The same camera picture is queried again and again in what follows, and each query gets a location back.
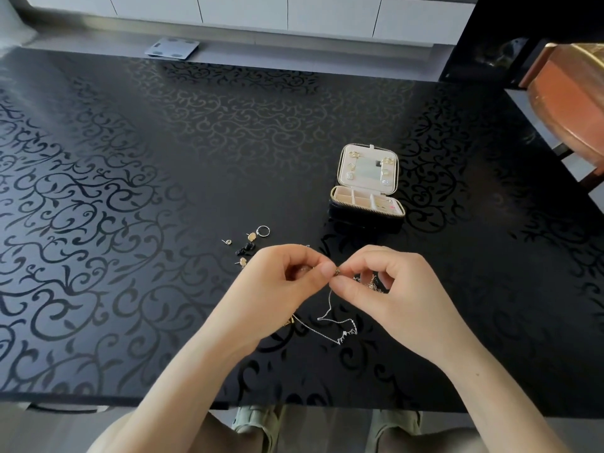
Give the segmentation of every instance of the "travel jewelry case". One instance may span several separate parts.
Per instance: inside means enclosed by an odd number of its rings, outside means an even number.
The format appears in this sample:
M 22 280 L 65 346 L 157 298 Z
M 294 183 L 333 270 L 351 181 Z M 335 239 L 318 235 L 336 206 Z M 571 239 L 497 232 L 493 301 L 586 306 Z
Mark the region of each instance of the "travel jewelry case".
M 392 197 L 399 182 L 399 158 L 374 145 L 347 144 L 331 191 L 329 216 L 359 227 L 397 233 L 405 209 Z

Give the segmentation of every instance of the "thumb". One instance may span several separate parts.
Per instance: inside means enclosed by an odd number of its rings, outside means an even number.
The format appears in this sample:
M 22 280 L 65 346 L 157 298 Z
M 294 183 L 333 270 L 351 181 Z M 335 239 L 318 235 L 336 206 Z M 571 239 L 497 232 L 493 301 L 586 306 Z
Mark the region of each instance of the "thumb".
M 344 300 L 363 310 L 379 322 L 385 306 L 385 295 L 375 292 L 352 278 L 340 275 L 329 282 L 330 288 Z
M 302 297 L 306 300 L 311 295 L 319 292 L 335 274 L 336 264 L 331 261 L 322 262 L 309 270 L 303 277 L 292 281 L 292 290 L 296 293 L 296 297 Z

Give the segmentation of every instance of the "hand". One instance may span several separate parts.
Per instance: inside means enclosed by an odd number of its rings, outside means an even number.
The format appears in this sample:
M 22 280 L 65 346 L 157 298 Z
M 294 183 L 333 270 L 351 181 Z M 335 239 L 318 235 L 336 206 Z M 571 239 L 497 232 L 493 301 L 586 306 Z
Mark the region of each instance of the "hand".
M 263 248 L 242 269 L 202 330 L 248 355 L 335 273 L 329 258 L 306 246 Z
M 405 347 L 442 366 L 451 354 L 477 340 L 432 267 L 419 254 L 366 246 L 340 267 L 331 289 L 379 322 Z M 368 289 L 373 272 L 388 294 Z M 351 279 L 361 274 L 361 282 Z

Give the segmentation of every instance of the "left hand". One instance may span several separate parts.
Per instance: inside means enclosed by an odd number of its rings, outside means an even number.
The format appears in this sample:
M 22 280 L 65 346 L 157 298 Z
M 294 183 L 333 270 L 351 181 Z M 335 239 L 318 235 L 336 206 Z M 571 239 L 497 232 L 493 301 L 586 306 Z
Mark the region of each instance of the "left hand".
M 242 269 L 200 332 L 248 355 L 335 273 L 329 258 L 306 246 L 263 248 Z

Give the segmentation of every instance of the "black table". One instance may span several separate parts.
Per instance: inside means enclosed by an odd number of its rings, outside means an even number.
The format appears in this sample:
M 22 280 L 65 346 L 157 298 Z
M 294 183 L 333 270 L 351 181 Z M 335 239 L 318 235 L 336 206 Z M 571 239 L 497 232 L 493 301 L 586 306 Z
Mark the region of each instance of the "black table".
M 501 89 L 18 50 L 0 93 L 0 397 L 135 405 L 259 246 L 423 254 L 547 415 L 604 416 L 604 217 Z M 332 222 L 351 142 L 397 152 L 398 235 Z M 232 239 L 232 246 L 221 240 Z M 327 291 L 302 318 L 317 324 Z M 445 376 L 336 301 L 288 326 L 235 404 L 463 411 Z

